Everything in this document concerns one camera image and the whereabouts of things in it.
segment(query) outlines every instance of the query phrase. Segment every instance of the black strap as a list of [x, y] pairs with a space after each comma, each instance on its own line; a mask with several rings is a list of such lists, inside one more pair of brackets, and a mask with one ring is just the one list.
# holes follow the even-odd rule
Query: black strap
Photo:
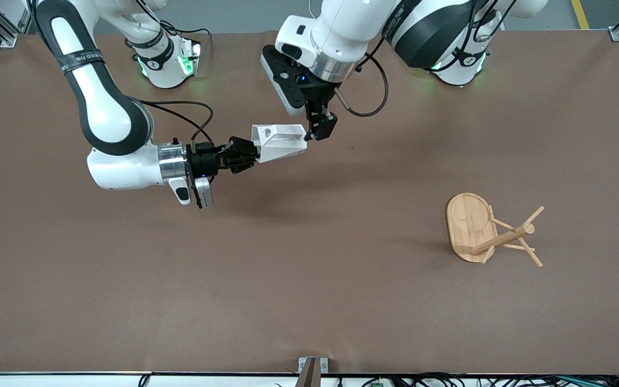
[[174, 41], [168, 39], [168, 42], [169, 45], [167, 46], [167, 49], [165, 49], [161, 54], [153, 56], [152, 58], [138, 55], [138, 58], [140, 58], [140, 61], [150, 69], [162, 69], [164, 67], [164, 63], [171, 57], [172, 54], [174, 54]]
[[[477, 63], [477, 61], [479, 61], [479, 59], [481, 59], [482, 56], [484, 56], [485, 52], [486, 51], [477, 52], [477, 54], [470, 54], [469, 52], [464, 52], [464, 51], [460, 51], [459, 49], [455, 49], [453, 54], [460, 61], [460, 64], [462, 64], [463, 67], [469, 68], [469, 67], [474, 66], [474, 64]], [[469, 58], [474, 58], [474, 61], [468, 61], [467, 59]]]
[[59, 62], [61, 71], [66, 75], [74, 69], [85, 66], [88, 63], [104, 62], [104, 57], [98, 49], [84, 49], [83, 51], [76, 51], [60, 56], [56, 61]]
[[159, 33], [157, 34], [157, 36], [154, 37], [154, 39], [150, 40], [149, 42], [131, 42], [130, 40], [128, 40], [128, 38], [126, 38], [125, 44], [126, 44], [126, 46], [128, 46], [130, 48], [150, 48], [150, 47], [154, 47], [154, 46], [157, 46], [158, 42], [160, 42], [162, 40], [162, 36], [164, 36], [165, 33], [166, 33], [166, 31], [162, 28], [159, 31]]

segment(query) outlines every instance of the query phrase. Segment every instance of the metal bracket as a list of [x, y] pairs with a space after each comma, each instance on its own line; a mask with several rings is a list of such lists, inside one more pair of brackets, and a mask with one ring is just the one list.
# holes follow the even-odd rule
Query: metal bracket
[[[307, 356], [307, 357], [298, 357], [298, 373], [303, 371], [305, 367], [305, 362], [310, 357], [315, 356]], [[328, 357], [320, 357], [319, 358], [319, 370], [322, 374], [329, 373], [329, 358]]]
[[1, 48], [13, 48], [16, 46], [17, 41], [18, 41], [18, 34], [13, 34], [13, 40], [2, 41], [2, 44], [0, 44], [0, 47]]
[[614, 27], [608, 27], [608, 34], [611, 37], [611, 41], [619, 41], [619, 34], [615, 32]]

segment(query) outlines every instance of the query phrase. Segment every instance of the wooden mug stand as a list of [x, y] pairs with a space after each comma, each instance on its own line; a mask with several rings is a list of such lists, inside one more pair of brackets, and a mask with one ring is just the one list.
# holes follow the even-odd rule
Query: wooden mug stand
[[[460, 193], [450, 199], [445, 209], [452, 249], [462, 260], [481, 264], [491, 258], [497, 247], [525, 250], [536, 266], [542, 267], [535, 250], [529, 247], [523, 238], [534, 233], [535, 228], [531, 221], [543, 210], [544, 207], [540, 206], [516, 228], [494, 218], [493, 209], [481, 196], [469, 192]], [[498, 235], [496, 225], [506, 228], [508, 232]], [[511, 245], [514, 240], [517, 240], [520, 246]]]

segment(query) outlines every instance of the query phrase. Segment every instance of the green led light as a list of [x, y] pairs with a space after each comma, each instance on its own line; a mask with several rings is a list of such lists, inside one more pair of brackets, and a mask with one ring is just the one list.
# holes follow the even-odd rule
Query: green led light
[[188, 58], [178, 57], [178, 63], [180, 63], [183, 73], [186, 75], [192, 74], [192, 61]]
[[145, 65], [142, 64], [142, 61], [140, 61], [139, 57], [138, 57], [138, 63], [140, 64], [140, 68], [142, 69], [142, 75], [147, 76], [147, 71], [145, 71]]
[[486, 52], [484, 52], [484, 54], [481, 56], [481, 59], [479, 59], [479, 66], [477, 66], [477, 73], [481, 71], [481, 66], [484, 64], [484, 59], [486, 59]]

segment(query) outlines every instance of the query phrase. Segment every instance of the white plastic part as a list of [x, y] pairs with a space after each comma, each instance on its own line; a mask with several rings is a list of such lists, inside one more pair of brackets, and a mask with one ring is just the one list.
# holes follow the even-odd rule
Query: white plastic part
[[[498, 12], [503, 14], [508, 10], [513, 0], [499, 0], [494, 7]], [[548, 0], [517, 0], [517, 2], [510, 8], [508, 16], [519, 17], [521, 19], [530, 19], [538, 14], [544, 7], [546, 7]]]
[[[176, 199], [178, 199], [178, 201], [180, 202], [180, 204], [182, 205], [189, 205], [190, 204], [190, 187], [188, 187], [188, 179], [186, 178], [171, 178], [169, 179], [169, 186], [171, 187], [171, 190], [174, 191], [174, 195], [176, 196]], [[178, 192], [176, 191], [177, 189], [185, 189], [185, 192], [188, 193], [188, 198], [186, 200], [183, 200], [180, 198], [180, 196], [178, 195]]]
[[111, 156], [93, 148], [88, 154], [88, 169], [103, 189], [141, 189], [164, 184], [157, 145], [151, 141], [125, 156]]
[[167, 2], [169, 2], [169, 0], [145, 0], [145, 4], [153, 11], [163, 10], [164, 7], [167, 6]]
[[95, 0], [95, 3], [99, 16], [131, 42], [149, 42], [162, 30], [136, 0]]
[[264, 59], [264, 54], [261, 55], [260, 62], [262, 64], [262, 68], [264, 69], [264, 72], [269, 77], [269, 81], [271, 81], [273, 89], [276, 91], [276, 94], [278, 94], [278, 98], [280, 98], [280, 102], [283, 103], [283, 107], [285, 108], [285, 111], [288, 113], [288, 115], [299, 116], [302, 113], [304, 113], [305, 107], [292, 107], [290, 103], [288, 103], [287, 98], [285, 98], [283, 91], [280, 89], [280, 85], [278, 85], [278, 83], [276, 83], [276, 81], [273, 80], [273, 73], [271, 71], [271, 68], [269, 67], [269, 64]]
[[189, 39], [182, 39], [179, 36], [171, 36], [165, 34], [162, 38], [162, 41], [157, 44], [157, 46], [150, 47], [147, 49], [139, 49], [136, 48], [135, 52], [145, 57], [154, 57], [158, 54], [164, 52], [165, 48], [168, 46], [169, 39], [174, 42], [174, 52], [171, 56], [164, 62], [164, 66], [161, 69], [154, 70], [150, 68], [149, 63], [145, 63], [144, 69], [145, 73], [147, 73], [147, 78], [149, 78], [150, 82], [158, 88], [162, 89], [170, 89], [175, 88], [180, 85], [187, 79], [187, 77], [191, 76], [193, 73], [185, 74], [183, 68], [180, 63], [179, 55], [185, 56], [184, 49], [192, 50], [192, 41]]
[[[52, 30], [62, 54], [70, 54], [83, 49], [66, 19], [61, 17], [52, 19]], [[81, 66], [71, 73], [83, 92], [87, 104], [88, 125], [92, 133], [105, 142], [119, 142], [125, 139], [131, 130], [130, 117], [106, 92], [93, 66]]]
[[253, 143], [260, 151], [258, 162], [299, 155], [307, 149], [305, 128], [292, 125], [253, 125]]
[[276, 42], [273, 46], [279, 52], [283, 52], [284, 44], [299, 47], [302, 54], [300, 54], [300, 58], [294, 59], [302, 66], [311, 68], [319, 53], [311, 38], [314, 23], [315, 20], [312, 18], [290, 15], [278, 30]]
[[[352, 73], [386, 22], [394, 0], [324, 0], [316, 20], [290, 16], [278, 30], [275, 48], [312, 74], [342, 82]], [[289, 45], [293, 51], [284, 50]]]
[[386, 22], [393, 3], [394, 0], [324, 0], [312, 29], [312, 40], [332, 59], [359, 61], [369, 41]]

